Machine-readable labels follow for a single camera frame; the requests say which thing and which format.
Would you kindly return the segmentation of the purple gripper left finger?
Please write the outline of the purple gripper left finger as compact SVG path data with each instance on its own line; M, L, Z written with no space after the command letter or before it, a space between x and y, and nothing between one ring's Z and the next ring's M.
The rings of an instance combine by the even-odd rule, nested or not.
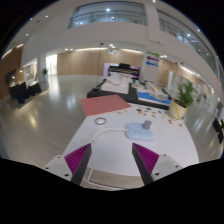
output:
M71 173L71 182L79 185L84 176L90 156L92 154L91 144L86 144L64 157Z

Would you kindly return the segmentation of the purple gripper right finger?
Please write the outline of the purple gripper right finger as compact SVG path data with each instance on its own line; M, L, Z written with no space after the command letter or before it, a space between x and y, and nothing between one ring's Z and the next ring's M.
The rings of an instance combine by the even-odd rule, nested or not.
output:
M152 171L159 159L159 155L137 143L132 144L132 154L145 185L153 182Z

